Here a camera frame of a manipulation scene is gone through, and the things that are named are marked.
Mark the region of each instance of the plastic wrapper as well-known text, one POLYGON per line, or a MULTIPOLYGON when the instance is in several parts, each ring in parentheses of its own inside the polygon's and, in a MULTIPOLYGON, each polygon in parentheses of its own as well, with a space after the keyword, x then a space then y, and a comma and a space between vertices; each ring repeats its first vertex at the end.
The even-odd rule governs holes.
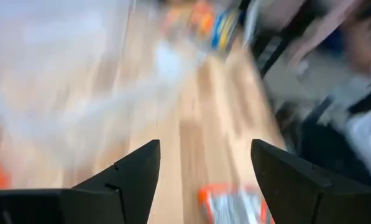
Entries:
POLYGON ((167 10, 165 29, 184 33, 198 47, 226 58, 236 34, 239 12, 226 4, 198 1, 167 10))
POLYGON ((209 185, 198 197, 210 224, 275 224, 256 188, 209 185))
POLYGON ((203 54, 166 41, 160 26, 143 2, 0 0, 0 165, 10 187, 59 187, 58 170, 89 166, 164 118, 203 54))

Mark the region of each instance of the person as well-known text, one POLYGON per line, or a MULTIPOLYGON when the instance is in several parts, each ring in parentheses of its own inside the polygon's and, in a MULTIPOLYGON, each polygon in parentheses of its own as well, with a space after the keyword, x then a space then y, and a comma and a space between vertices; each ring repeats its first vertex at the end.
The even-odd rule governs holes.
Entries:
MULTIPOLYGON (((350 14, 341 29, 352 67, 371 78, 371 17, 359 21, 356 13, 350 14)), ((325 100, 302 122, 295 151, 313 164, 371 186, 371 94, 348 109, 350 116, 342 131, 318 124, 330 103, 325 100)))
MULTIPOLYGON (((371 79, 371 17, 358 21, 351 16, 343 25, 345 47, 355 70, 371 79)), ((349 110, 344 135, 371 175, 371 94, 349 110)))

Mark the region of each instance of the wooden floor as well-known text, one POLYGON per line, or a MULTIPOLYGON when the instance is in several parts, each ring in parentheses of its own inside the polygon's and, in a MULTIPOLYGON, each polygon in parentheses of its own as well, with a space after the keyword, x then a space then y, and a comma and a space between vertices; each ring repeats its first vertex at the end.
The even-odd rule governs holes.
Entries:
MULTIPOLYGON (((141 29, 140 26, 145 24, 139 20, 129 21, 129 27, 141 29)), ((136 41, 140 36, 130 31, 129 38, 136 41)), ((136 49, 124 51, 127 58, 136 58, 140 53, 136 49)), ((105 69, 114 66, 108 64, 105 69)), ((124 78, 137 79, 131 76, 132 72, 128 70, 124 78)), ((226 60, 208 56, 178 89, 174 106, 165 116, 152 119, 144 128, 130 128, 128 138, 103 153, 96 153, 89 166, 68 171, 47 167, 45 158, 34 157, 32 166, 23 164, 27 168, 18 170, 19 174, 32 177, 20 180, 19 186, 71 187, 151 139, 159 139, 160 174, 149 223, 206 223, 196 201, 197 190, 205 184, 257 185, 250 158, 251 141, 263 139, 283 149, 283 139, 252 58, 242 49, 239 40, 226 60)), ((149 115, 157 116, 159 109, 154 108, 149 115)))

